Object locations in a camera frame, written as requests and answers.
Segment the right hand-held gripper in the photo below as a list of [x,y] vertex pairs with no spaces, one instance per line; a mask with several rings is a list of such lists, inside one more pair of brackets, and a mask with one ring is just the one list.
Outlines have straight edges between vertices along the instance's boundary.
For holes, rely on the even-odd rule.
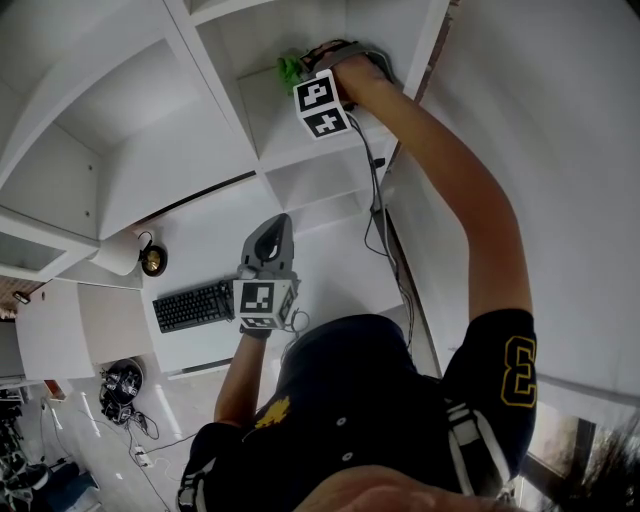
[[361,43],[333,39],[307,51],[300,57],[306,78],[293,88],[296,115],[314,141],[352,130],[336,86],[332,68],[358,54],[366,55],[389,81],[394,76],[387,56]]

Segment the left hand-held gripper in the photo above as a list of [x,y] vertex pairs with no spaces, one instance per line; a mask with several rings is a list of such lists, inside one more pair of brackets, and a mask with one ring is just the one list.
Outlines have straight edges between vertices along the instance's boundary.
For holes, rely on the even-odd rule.
[[245,240],[242,258],[233,281],[235,317],[249,330],[284,329],[300,284],[293,270],[290,216],[276,215],[256,228]]

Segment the green cloth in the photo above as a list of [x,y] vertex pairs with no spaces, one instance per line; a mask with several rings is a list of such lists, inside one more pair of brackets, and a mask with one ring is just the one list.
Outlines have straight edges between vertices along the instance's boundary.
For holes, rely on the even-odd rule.
[[302,83],[307,75],[302,57],[293,51],[282,53],[276,60],[276,68],[280,80],[289,90]]

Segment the white shelf unit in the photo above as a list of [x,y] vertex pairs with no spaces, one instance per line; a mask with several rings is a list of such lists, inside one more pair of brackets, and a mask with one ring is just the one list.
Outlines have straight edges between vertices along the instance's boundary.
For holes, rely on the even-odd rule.
[[100,242],[257,178],[304,232],[365,207],[357,138],[313,141],[277,58],[383,52],[415,96],[450,0],[0,0],[0,275],[94,270]]

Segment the person's left forearm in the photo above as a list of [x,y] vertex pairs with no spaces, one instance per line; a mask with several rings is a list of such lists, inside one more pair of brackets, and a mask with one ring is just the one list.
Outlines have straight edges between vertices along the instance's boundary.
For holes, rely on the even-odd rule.
[[241,335],[217,397],[213,420],[242,428],[253,419],[259,396],[266,341]]

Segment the person's right forearm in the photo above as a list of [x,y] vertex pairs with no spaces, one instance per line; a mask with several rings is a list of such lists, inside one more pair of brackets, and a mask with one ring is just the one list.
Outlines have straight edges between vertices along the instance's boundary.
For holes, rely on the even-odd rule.
[[519,223],[506,193],[475,154],[419,104],[390,85],[358,104],[416,160],[458,219],[469,249],[469,316],[533,311]]

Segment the white desk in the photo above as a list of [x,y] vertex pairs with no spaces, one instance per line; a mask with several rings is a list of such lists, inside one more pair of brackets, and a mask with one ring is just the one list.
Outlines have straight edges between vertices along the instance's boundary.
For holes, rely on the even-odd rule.
[[[247,179],[177,207],[143,225],[168,251],[158,278],[145,277],[142,297],[153,350],[164,373],[211,365],[234,355],[237,322],[217,322],[162,334],[152,302],[174,292],[216,282],[235,273],[245,239],[279,214],[263,183]],[[388,261],[369,251],[379,242],[366,211],[337,215],[294,236],[293,269],[301,280],[296,324],[315,327],[347,315],[382,313],[401,297]]]

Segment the person's right hand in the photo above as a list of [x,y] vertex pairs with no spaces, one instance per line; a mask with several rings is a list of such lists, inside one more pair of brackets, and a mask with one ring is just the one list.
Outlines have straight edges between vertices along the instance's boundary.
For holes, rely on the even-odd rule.
[[376,91],[391,85],[383,71],[364,54],[348,57],[332,72],[344,102],[364,104]]

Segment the black keyboard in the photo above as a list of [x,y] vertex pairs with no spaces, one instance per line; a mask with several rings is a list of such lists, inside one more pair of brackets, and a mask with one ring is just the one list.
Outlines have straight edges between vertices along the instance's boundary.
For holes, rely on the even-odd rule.
[[220,280],[158,298],[153,309],[162,334],[231,322],[235,318],[233,281]]

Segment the white shade table lamp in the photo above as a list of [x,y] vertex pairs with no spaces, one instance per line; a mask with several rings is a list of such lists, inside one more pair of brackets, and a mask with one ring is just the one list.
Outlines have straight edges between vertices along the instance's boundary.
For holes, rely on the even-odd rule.
[[88,261],[119,276],[138,269],[148,277],[159,277],[167,268],[168,252],[150,231],[122,230],[102,240]]

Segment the person's black shirt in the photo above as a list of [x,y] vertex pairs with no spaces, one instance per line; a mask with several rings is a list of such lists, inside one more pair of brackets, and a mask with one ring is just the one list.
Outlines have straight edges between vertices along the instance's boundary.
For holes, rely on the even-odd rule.
[[495,497],[532,437],[535,359],[523,310],[474,319],[441,379],[418,372],[388,318],[324,324],[288,350],[272,398],[245,426],[198,432],[179,512],[294,512],[326,479],[364,466]]

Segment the white cabinet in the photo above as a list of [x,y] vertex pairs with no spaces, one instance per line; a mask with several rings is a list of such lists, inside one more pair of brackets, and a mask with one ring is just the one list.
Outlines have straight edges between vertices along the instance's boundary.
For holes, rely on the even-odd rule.
[[30,380],[91,378],[99,365],[153,351],[138,290],[52,280],[18,306],[16,329]]

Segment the window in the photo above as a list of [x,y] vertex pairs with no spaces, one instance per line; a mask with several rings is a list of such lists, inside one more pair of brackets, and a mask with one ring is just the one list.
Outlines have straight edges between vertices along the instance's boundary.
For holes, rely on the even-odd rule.
[[527,512],[640,512],[640,409],[615,426],[570,417],[543,429],[518,491]]

